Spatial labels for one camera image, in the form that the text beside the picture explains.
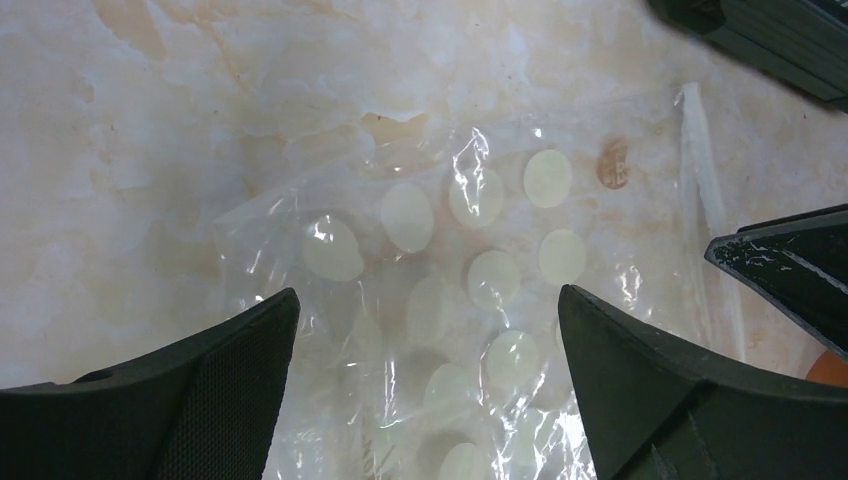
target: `plastic wrap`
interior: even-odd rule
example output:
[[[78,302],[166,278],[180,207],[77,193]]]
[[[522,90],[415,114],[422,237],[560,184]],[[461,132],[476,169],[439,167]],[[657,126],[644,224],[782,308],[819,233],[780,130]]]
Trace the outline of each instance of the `plastic wrap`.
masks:
[[[266,478],[593,478],[562,283],[738,357],[699,263],[700,197],[720,199],[699,102],[688,85],[392,143],[221,217],[225,313],[283,287],[302,303]]]

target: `white round disc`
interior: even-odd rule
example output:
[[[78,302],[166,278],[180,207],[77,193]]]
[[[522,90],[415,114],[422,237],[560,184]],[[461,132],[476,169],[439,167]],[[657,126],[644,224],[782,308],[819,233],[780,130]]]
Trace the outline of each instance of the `white round disc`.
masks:
[[[480,254],[468,269],[468,294],[480,308],[503,309],[515,298],[520,286],[518,265],[512,257],[497,250]]]
[[[372,364],[383,361],[383,334],[377,321],[368,312],[359,312],[353,320],[350,336],[360,359]]]
[[[454,364],[437,368],[424,390],[424,411],[433,427],[467,418],[477,382],[470,370]]]
[[[399,183],[386,193],[380,219],[392,243],[406,253],[424,250],[433,236],[433,207],[411,183]]]
[[[505,390],[521,387],[536,378],[539,367],[536,341],[517,330],[502,333],[486,352],[489,382]]]
[[[554,415],[528,408],[515,422],[504,452],[507,460],[526,467],[541,468],[554,434]]]
[[[524,192],[541,208],[556,207],[571,190],[571,162],[556,150],[543,150],[524,169]]]
[[[302,254],[306,267],[326,280],[349,282],[365,269],[353,231],[329,215],[306,228]]]
[[[488,168],[454,175],[448,189],[448,204],[457,221],[469,228],[482,228],[494,222],[503,209],[501,177]]]
[[[491,476],[491,465],[476,445],[461,443],[448,452],[438,480],[487,480]]]
[[[555,230],[539,246],[542,278],[560,287],[577,280],[586,269],[586,243],[570,230]]]
[[[440,276],[430,275],[418,282],[406,302],[409,340],[426,345],[441,338],[450,315],[449,305],[448,292]]]

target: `textured black surface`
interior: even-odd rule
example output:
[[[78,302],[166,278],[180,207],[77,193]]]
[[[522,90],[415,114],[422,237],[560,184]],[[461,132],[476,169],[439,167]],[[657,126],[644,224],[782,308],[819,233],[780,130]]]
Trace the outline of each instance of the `textured black surface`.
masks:
[[[260,318],[198,366],[153,479],[258,479],[291,359],[291,324]]]
[[[848,205],[743,228],[706,258],[848,361]]]
[[[672,25],[848,112],[848,9],[843,2],[648,1]]]
[[[0,391],[0,479],[258,479],[282,400],[292,290],[68,385]]]
[[[578,287],[559,316],[599,480],[848,478],[848,390],[735,362]]]

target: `white marble countertop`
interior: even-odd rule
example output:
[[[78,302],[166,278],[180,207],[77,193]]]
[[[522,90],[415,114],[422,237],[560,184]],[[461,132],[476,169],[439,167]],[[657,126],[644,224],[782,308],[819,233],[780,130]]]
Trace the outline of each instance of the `white marble countertop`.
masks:
[[[221,319],[210,222],[304,158],[701,82],[731,227],[848,201],[848,116],[643,0],[0,1],[0,387]],[[748,360],[821,351],[743,293]]]

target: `round disc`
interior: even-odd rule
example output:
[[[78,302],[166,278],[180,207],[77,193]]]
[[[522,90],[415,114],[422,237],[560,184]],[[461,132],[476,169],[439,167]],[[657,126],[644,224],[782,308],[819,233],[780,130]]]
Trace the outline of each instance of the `round disc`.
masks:
[[[488,168],[455,173],[448,189],[453,216],[469,228],[482,228],[501,213],[504,190],[501,177]]]
[[[528,408],[509,432],[505,457],[519,465],[541,468],[554,434],[554,416]]]
[[[386,193],[380,219],[392,243],[406,253],[424,250],[433,236],[433,207],[411,183],[399,183]]]
[[[486,455],[476,445],[461,443],[448,452],[438,480],[487,480],[491,466]]]
[[[537,207],[556,207],[568,196],[571,180],[568,157],[556,150],[543,150],[527,163],[524,192]]]
[[[539,269],[551,285],[574,283],[586,269],[586,243],[570,230],[551,232],[539,247]]]
[[[501,334],[486,353],[489,382],[505,390],[521,387],[536,378],[539,367],[536,341],[517,330]]]
[[[353,231],[329,215],[306,228],[302,254],[312,273],[335,282],[349,282],[365,269]]]
[[[466,418],[476,388],[474,375],[454,364],[437,368],[424,390],[424,410],[434,426]]]
[[[521,286],[518,265],[506,253],[490,250],[480,254],[468,269],[468,294],[486,310],[501,310],[515,298]]]

